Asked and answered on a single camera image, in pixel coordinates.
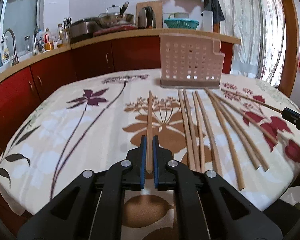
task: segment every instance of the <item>hanging towel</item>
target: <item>hanging towel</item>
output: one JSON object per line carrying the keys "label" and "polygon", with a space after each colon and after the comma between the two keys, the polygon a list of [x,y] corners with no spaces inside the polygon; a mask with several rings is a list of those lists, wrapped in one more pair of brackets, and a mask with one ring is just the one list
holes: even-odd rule
{"label": "hanging towel", "polygon": [[209,0],[207,5],[203,8],[204,11],[213,12],[213,23],[219,23],[225,20],[219,0]]}

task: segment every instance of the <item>teal basket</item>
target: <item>teal basket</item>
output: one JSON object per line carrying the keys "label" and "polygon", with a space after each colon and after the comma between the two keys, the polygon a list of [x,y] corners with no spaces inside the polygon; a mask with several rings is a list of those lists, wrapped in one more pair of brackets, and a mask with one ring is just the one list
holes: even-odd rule
{"label": "teal basket", "polygon": [[168,28],[179,28],[179,29],[193,29],[195,30],[199,26],[199,22],[190,19],[165,19],[164,23]]}

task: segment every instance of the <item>cabinet handle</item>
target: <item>cabinet handle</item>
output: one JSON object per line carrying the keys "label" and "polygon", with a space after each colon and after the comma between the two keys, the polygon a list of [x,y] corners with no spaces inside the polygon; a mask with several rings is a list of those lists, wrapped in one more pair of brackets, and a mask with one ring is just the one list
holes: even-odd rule
{"label": "cabinet handle", "polygon": [[108,67],[110,67],[109,62],[108,62],[108,55],[109,55],[109,53],[106,54],[106,61],[107,61]]}
{"label": "cabinet handle", "polygon": [[31,91],[32,91],[32,92],[34,92],[34,90],[33,90],[33,86],[32,86],[32,84],[31,84],[31,82],[30,82],[30,81],[28,81],[28,82],[29,82],[29,84],[30,84]]}
{"label": "cabinet handle", "polygon": [[42,86],[42,81],[41,81],[41,78],[38,76],[38,79],[40,81],[40,85]]}

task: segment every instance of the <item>chopstick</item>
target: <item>chopstick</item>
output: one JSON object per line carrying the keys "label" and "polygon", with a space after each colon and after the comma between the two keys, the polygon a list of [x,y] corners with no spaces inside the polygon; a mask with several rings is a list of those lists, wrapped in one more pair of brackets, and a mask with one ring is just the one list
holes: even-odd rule
{"label": "chopstick", "polygon": [[231,103],[229,103],[227,100],[223,99],[222,97],[218,96],[217,94],[215,94],[215,96],[217,98],[219,98],[223,103],[225,103],[227,106],[229,106],[231,109],[233,109],[234,111],[236,111],[238,114],[241,114],[243,117],[245,117],[246,119],[249,120],[249,122],[251,122],[255,127],[257,127],[265,136],[267,136],[270,141],[272,141],[274,144],[277,144],[278,141],[263,127],[261,127],[255,120],[253,120],[250,116],[247,116],[245,114],[245,112],[239,110],[238,108],[236,108],[235,106],[233,106]]}
{"label": "chopstick", "polygon": [[190,136],[190,130],[189,130],[189,124],[186,116],[185,107],[183,105],[183,98],[181,94],[181,90],[178,90],[179,95],[179,101],[180,101],[180,108],[181,108],[181,114],[182,114],[182,120],[183,120],[183,127],[185,130],[185,136],[186,136],[186,145],[187,145],[187,152],[188,152],[188,165],[189,168],[192,171],[196,171],[195,164],[194,164],[194,154],[192,149],[192,141]]}
{"label": "chopstick", "polygon": [[263,155],[261,154],[259,148],[256,146],[256,144],[252,141],[251,137],[247,134],[247,132],[245,131],[245,129],[242,127],[242,125],[239,124],[239,122],[237,121],[237,119],[233,116],[233,114],[230,113],[230,111],[223,105],[220,104],[222,106],[222,108],[230,115],[232,116],[233,121],[236,123],[236,125],[238,126],[238,128],[240,129],[240,131],[243,133],[243,135],[246,137],[247,141],[249,142],[252,150],[254,151],[256,157],[258,158],[258,160],[260,161],[260,164],[262,166],[262,168],[264,169],[264,171],[269,170],[269,165],[267,163],[267,161],[265,160],[265,158],[263,157]]}
{"label": "chopstick", "polygon": [[220,163],[220,158],[219,158],[219,152],[218,152],[216,141],[214,139],[211,124],[209,122],[208,115],[207,115],[207,113],[204,109],[202,100],[201,100],[201,98],[199,96],[199,93],[197,91],[195,92],[195,95],[197,96],[198,103],[199,103],[199,106],[201,108],[201,113],[202,113],[204,125],[206,127],[207,134],[208,134],[209,141],[210,141],[210,148],[211,148],[212,157],[213,157],[212,166],[213,166],[213,169],[222,177],[223,175],[222,175],[221,163]]}
{"label": "chopstick", "polygon": [[197,117],[197,127],[198,127],[198,133],[199,133],[199,148],[200,148],[200,172],[204,173],[205,172],[205,156],[204,156],[204,146],[203,146],[203,135],[202,135],[202,122],[200,118],[200,112],[199,112],[199,103],[198,99],[195,95],[194,92],[192,92],[192,97],[194,101],[194,108],[195,108],[195,115]]}
{"label": "chopstick", "polygon": [[190,127],[192,149],[193,149],[193,153],[194,153],[194,165],[195,165],[196,171],[200,172],[200,157],[199,157],[199,152],[198,152],[197,139],[196,139],[195,131],[194,131],[194,124],[193,124],[193,120],[192,120],[192,114],[191,114],[189,99],[188,99],[186,90],[183,89],[182,91],[183,91],[183,96],[185,98],[187,115],[188,115],[188,122],[189,122],[189,127]]}
{"label": "chopstick", "polygon": [[245,185],[244,185],[244,181],[243,181],[242,170],[241,170],[240,162],[239,162],[239,159],[238,159],[238,156],[237,156],[237,152],[234,148],[233,141],[232,141],[231,136],[229,134],[229,131],[226,127],[225,120],[224,120],[224,118],[221,114],[221,111],[220,111],[220,109],[217,105],[217,102],[213,99],[213,97],[211,96],[210,93],[208,93],[208,96],[210,97],[211,103],[214,107],[214,110],[216,111],[216,114],[217,114],[219,123],[221,125],[221,128],[223,129],[223,132],[226,135],[228,145],[229,145],[229,149],[230,149],[232,162],[233,162],[233,165],[234,165],[234,172],[235,172],[235,175],[236,175],[236,178],[237,178],[238,189],[242,190],[242,189],[245,188]]}
{"label": "chopstick", "polygon": [[227,122],[230,124],[232,129],[237,133],[240,141],[242,142],[244,149],[246,150],[246,152],[252,162],[252,165],[254,166],[255,169],[258,169],[260,167],[260,163],[259,163],[255,153],[253,152],[252,147],[250,146],[247,138],[245,137],[245,135],[242,133],[241,129],[239,128],[239,126],[240,126],[239,123],[235,122],[236,120],[235,120],[234,116],[230,112],[227,112],[225,110],[225,107],[220,103],[220,100],[218,100],[209,89],[205,89],[205,91],[207,92],[210,99],[214,100],[216,102],[216,105],[218,106],[219,110],[222,112],[223,116],[226,118]]}
{"label": "chopstick", "polygon": [[147,149],[146,149],[146,171],[151,174],[153,171],[152,152],[152,92],[149,91],[148,98],[148,122],[147,122]]}
{"label": "chopstick", "polygon": [[262,106],[265,106],[265,107],[267,107],[267,108],[269,108],[269,109],[272,109],[272,110],[278,112],[279,114],[282,114],[282,111],[281,111],[280,109],[275,108],[275,107],[270,106],[270,105],[267,105],[267,104],[265,104],[264,102],[260,102],[260,101],[258,101],[258,100],[255,100],[255,99],[253,99],[253,98],[249,98],[249,97],[244,96],[244,95],[241,95],[241,94],[236,94],[236,93],[234,93],[234,92],[232,92],[232,91],[229,91],[229,90],[226,90],[226,89],[223,89],[223,88],[221,88],[221,91],[227,92],[227,93],[231,93],[231,94],[234,94],[234,95],[239,96],[239,97],[241,97],[241,98],[245,98],[245,99],[247,99],[247,100],[250,100],[250,101],[252,101],[252,102],[255,102],[255,103],[258,103],[258,104],[260,104],[260,105],[262,105]]}

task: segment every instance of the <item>tablecloth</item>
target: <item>tablecloth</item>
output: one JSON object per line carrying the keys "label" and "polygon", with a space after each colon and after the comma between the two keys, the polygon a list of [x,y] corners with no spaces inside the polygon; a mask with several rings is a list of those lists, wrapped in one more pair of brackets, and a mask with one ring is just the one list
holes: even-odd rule
{"label": "tablecloth", "polygon": [[[0,192],[11,209],[38,212],[82,171],[107,170],[125,159],[128,150],[146,135],[147,97],[153,102],[153,133],[161,147],[185,162],[186,141],[177,89],[160,87],[161,72],[138,70],[111,73],[71,83],[56,90],[21,125],[0,158]],[[243,76],[223,74],[220,86],[283,109],[300,112],[285,95],[269,84]],[[213,90],[244,110],[274,137],[273,145],[239,114],[230,110],[246,129],[270,165],[268,171],[252,166],[237,134],[227,124],[242,167],[241,194],[260,210],[287,189],[300,171],[300,132],[279,113],[238,96]],[[193,90],[187,90],[196,124]],[[223,178],[237,188],[228,142],[209,97],[199,90],[216,138]],[[203,123],[206,169],[212,169],[210,143]],[[122,239],[173,239],[176,234],[173,192],[158,192],[151,175],[141,192],[127,191]]]}

